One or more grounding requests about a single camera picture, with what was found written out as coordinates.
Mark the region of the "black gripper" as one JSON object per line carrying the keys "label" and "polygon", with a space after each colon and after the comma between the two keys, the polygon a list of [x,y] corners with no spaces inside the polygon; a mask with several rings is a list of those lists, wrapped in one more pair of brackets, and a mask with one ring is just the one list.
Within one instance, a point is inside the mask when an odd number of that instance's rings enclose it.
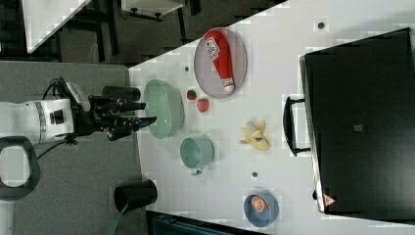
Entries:
{"label": "black gripper", "polygon": [[87,99],[89,111],[84,111],[80,103],[71,102],[74,134],[76,137],[87,136],[97,131],[107,133],[110,141],[126,137],[131,132],[138,131],[153,124],[156,117],[123,117],[121,114],[144,110],[145,103],[137,103],[111,96],[91,95]]}

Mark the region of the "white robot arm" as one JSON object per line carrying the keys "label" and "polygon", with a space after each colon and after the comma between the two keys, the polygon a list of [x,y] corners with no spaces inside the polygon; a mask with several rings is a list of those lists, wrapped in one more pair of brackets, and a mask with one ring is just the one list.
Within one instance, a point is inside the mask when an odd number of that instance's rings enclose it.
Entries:
{"label": "white robot arm", "polygon": [[1,104],[1,154],[26,158],[28,177],[18,185],[1,183],[1,199],[17,201],[29,195],[40,180],[40,156],[34,147],[49,143],[75,145],[76,139],[102,131],[111,141],[153,124],[155,117],[131,116],[146,105],[122,98],[90,96],[88,109],[70,99]]}

